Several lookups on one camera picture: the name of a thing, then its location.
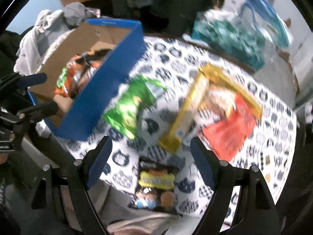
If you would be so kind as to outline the red snack bag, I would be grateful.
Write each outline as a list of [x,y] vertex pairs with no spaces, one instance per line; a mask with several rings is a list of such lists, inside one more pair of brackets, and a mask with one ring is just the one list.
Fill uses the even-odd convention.
[[256,126],[256,120],[240,94],[236,95],[236,110],[229,118],[202,129],[205,140],[219,160],[231,161]]

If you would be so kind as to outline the orange green snack bag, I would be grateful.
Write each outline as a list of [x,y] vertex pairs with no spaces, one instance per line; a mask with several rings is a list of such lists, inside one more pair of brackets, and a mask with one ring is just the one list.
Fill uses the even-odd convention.
[[70,97],[73,86],[73,76],[69,73],[67,67],[62,69],[60,76],[57,79],[54,94],[59,94],[63,97]]

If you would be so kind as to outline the large orange chip bag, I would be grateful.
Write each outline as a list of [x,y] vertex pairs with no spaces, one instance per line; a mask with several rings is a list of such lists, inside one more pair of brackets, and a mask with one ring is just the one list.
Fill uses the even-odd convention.
[[82,65],[83,68],[73,75],[74,83],[69,92],[71,99],[74,99],[87,85],[110,52],[111,49],[89,50],[75,59],[75,63]]

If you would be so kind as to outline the black yellow snack bag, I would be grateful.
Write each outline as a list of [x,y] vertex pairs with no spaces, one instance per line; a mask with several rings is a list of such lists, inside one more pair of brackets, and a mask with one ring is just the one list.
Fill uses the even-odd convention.
[[128,207],[177,214],[174,183],[178,172],[179,169],[172,165],[159,164],[141,157],[135,194]]

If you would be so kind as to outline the orange cracker pack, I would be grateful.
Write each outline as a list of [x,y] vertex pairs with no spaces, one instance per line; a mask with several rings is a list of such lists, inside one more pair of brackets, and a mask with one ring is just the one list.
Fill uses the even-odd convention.
[[227,119],[236,110],[236,93],[224,87],[211,84],[203,99],[203,106],[218,115]]

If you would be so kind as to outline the gold biscuit pack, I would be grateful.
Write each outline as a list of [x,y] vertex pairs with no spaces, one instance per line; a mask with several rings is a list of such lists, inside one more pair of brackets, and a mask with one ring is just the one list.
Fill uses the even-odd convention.
[[[197,125],[189,131],[198,111],[211,111],[220,120]],[[220,160],[230,161],[241,149],[263,115],[254,97],[223,69],[206,64],[200,67],[176,119],[159,139],[159,146],[175,154],[195,136],[202,136]]]

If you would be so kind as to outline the blue cardboard box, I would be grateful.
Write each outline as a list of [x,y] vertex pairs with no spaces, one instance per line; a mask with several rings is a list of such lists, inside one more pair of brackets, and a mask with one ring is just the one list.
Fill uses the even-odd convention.
[[[57,79],[74,55],[104,48],[111,51],[77,97],[55,96]],[[88,19],[71,32],[40,70],[46,73],[47,81],[29,88],[35,104],[50,99],[58,103],[58,115],[46,122],[54,136],[87,140],[110,100],[117,95],[120,84],[128,78],[145,50],[139,21]]]

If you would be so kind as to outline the grey fleece clothes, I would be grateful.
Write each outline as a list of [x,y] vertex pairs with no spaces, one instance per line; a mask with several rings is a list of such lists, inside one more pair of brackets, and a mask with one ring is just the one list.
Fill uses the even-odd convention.
[[59,36],[77,28],[89,18],[100,16],[100,9],[85,7],[80,2],[70,3],[54,12],[41,11],[34,26],[20,41],[14,72],[21,75],[36,73],[43,63],[47,50]]

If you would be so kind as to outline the teal plastic bags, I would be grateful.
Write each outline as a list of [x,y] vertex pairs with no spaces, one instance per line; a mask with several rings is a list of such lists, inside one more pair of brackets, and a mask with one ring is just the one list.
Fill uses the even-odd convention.
[[207,43],[211,48],[240,60],[254,70],[265,65],[268,41],[260,31],[243,22],[234,12],[213,9],[199,12],[191,38]]

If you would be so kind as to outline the blue clear plastic bag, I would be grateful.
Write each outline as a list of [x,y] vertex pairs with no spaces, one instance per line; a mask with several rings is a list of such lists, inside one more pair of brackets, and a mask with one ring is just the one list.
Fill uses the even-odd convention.
[[245,0],[240,7],[239,18],[279,48],[288,49],[293,42],[292,33],[285,22],[266,0]]

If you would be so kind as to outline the hanging dark coats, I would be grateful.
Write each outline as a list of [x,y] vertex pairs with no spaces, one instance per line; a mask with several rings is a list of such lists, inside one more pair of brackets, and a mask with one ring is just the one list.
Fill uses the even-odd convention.
[[117,18],[139,20],[145,32],[179,37],[193,27],[197,13],[221,0],[112,0]]

